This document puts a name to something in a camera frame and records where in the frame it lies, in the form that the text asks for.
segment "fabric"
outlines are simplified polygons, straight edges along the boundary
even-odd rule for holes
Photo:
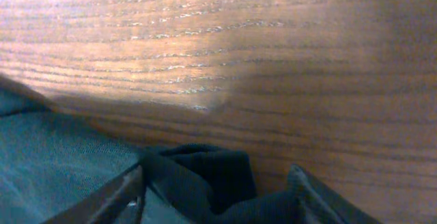
[[[244,152],[137,148],[0,89],[0,223],[44,222],[139,162],[142,223],[377,223],[297,165],[287,189],[258,197]],[[116,223],[131,223],[135,208]]]

